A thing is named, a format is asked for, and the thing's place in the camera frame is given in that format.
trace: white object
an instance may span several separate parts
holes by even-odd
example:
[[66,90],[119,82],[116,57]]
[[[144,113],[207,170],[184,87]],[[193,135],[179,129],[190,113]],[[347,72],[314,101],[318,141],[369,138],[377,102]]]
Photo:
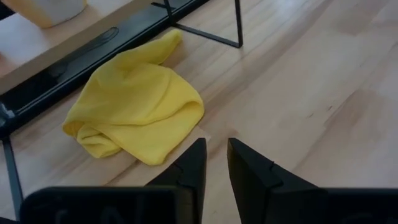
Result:
[[86,0],[2,0],[39,27],[52,27],[79,14],[86,7]]

